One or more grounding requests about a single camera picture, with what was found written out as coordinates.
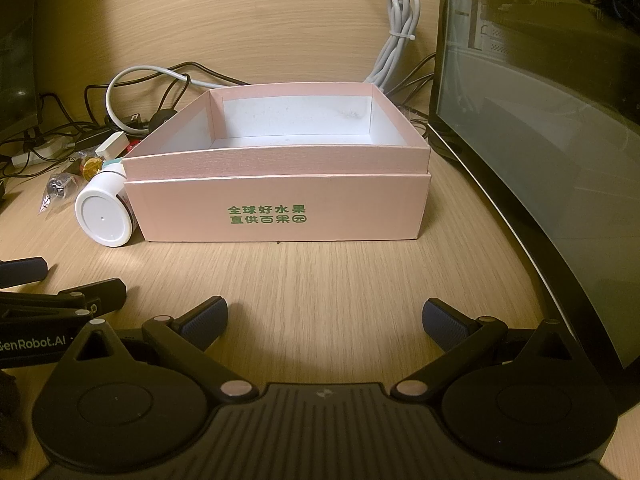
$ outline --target pink box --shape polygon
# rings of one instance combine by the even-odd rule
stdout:
[[[430,148],[365,83],[210,90],[122,163],[146,240],[417,238]]]

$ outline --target white cable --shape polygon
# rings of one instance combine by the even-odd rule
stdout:
[[[420,19],[420,0],[386,0],[386,11],[389,15],[389,39],[380,51],[373,70],[364,80],[382,91],[400,61],[406,42],[415,39],[415,27]]]
[[[130,74],[131,72],[138,72],[139,70],[151,70],[152,72],[160,72],[162,74],[167,74],[171,77],[175,77],[176,79],[179,79],[180,81],[185,81],[185,82],[187,81],[187,78],[182,74],[178,74],[177,72],[173,72],[172,70],[162,68],[161,66],[136,65],[123,70],[111,80],[111,82],[109,83],[109,86],[107,87],[107,95],[104,98],[104,103],[106,104],[107,113],[109,114],[109,117],[122,131],[127,132],[128,134],[145,135],[149,133],[148,128],[144,130],[139,130],[139,129],[131,128],[127,126],[117,117],[116,113],[113,111],[113,107],[111,107],[111,93],[113,92],[113,89],[116,83],[127,74]],[[206,81],[198,81],[197,79],[192,79],[191,84],[196,86],[202,86],[203,88],[223,88],[225,86],[225,85],[218,85],[215,83],[207,83]]]

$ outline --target ribbed black surface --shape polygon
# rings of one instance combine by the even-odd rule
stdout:
[[[378,384],[271,384],[220,408],[194,446],[143,472],[100,476],[52,466],[38,480],[611,480],[597,464],[517,472],[469,455],[431,410]]]

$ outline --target box front panel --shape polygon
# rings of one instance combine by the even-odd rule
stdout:
[[[429,174],[127,182],[149,241],[416,238]]]

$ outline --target power strip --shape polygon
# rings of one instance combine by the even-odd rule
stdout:
[[[68,149],[68,144],[68,137],[57,136],[52,137],[43,145],[34,148],[34,150],[44,158],[58,158],[66,149]],[[11,162],[14,165],[14,168],[21,170],[22,168],[32,166],[33,164],[43,164],[44,162],[48,162],[48,160],[42,160],[39,156],[35,155],[35,153],[27,152],[12,156]]]

